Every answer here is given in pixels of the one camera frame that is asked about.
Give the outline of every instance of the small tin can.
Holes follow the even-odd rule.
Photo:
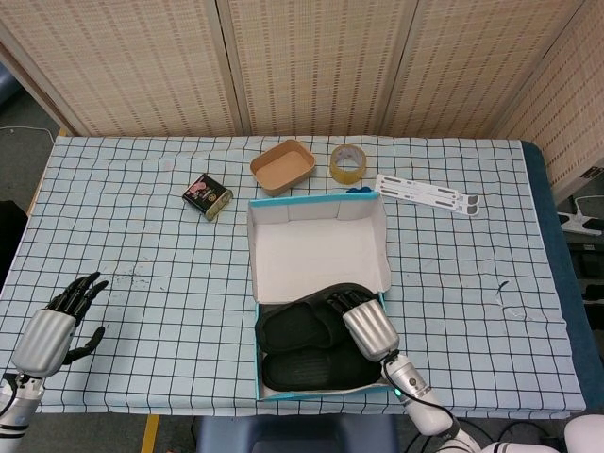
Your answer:
[[[233,192],[204,173],[182,197],[201,210],[204,217],[211,221],[231,200]]]

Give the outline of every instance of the packing tape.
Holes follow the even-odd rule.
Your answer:
[[[354,160],[359,165],[359,168],[350,171],[340,168],[338,162],[343,159]],[[341,144],[331,153],[329,171],[331,172],[331,177],[340,184],[354,184],[362,178],[365,170],[367,170],[367,156],[365,156],[365,153],[358,146],[354,144]]]

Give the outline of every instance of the white cable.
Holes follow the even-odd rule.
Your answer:
[[[29,130],[43,130],[48,134],[48,138],[50,141],[55,144],[55,138],[53,137],[53,133],[44,128],[44,127],[32,127],[32,126],[2,126],[0,129],[29,129]]]

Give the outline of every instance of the floor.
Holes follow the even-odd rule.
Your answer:
[[[53,134],[58,126],[25,92],[16,94],[0,108],[0,127],[34,126],[48,128]],[[27,210],[42,176],[52,143],[43,131],[0,129],[0,199],[12,199]],[[19,452],[54,453],[61,449],[97,453],[140,451],[146,417],[119,413],[38,414],[22,442]],[[177,452],[194,451],[191,434],[192,417],[162,416],[155,451],[169,449]],[[407,448],[416,430],[409,417],[398,417],[398,437],[401,451],[419,452],[424,441]],[[497,437],[509,423],[507,420],[472,419],[481,428]],[[474,428],[462,425],[483,445],[486,439]],[[548,432],[560,435],[564,421],[539,422]],[[513,429],[513,438],[519,443],[536,443],[534,427]]]

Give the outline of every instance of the robotic hand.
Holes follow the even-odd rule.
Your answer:
[[[103,339],[99,327],[82,347],[69,350],[76,328],[96,296],[109,284],[91,286],[95,272],[72,282],[42,310],[36,311],[17,344],[11,361],[17,373],[5,373],[8,384],[0,393],[0,453],[15,451],[44,394],[43,381],[62,365],[90,355]]]
[[[382,363],[382,374],[394,387],[409,417],[425,436],[445,440],[436,451],[446,453],[557,453],[541,445],[495,443],[480,449],[477,442],[460,429],[455,416],[441,406],[411,361],[398,351],[398,334],[376,299],[363,294],[336,294],[328,303],[344,319],[359,351],[369,361]]]

